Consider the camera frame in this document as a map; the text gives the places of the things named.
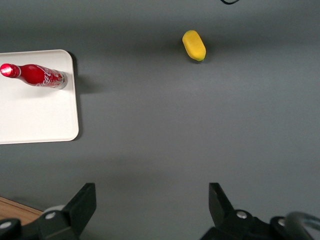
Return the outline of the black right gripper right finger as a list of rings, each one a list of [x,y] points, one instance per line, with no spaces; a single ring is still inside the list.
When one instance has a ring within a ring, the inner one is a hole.
[[[271,240],[270,225],[249,212],[234,209],[219,183],[208,187],[208,206],[214,226],[203,240]]]

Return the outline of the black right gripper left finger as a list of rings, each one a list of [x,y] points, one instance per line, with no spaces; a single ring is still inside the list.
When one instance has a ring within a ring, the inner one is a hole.
[[[45,211],[23,227],[25,240],[78,240],[97,207],[96,186],[86,183],[60,210]]]

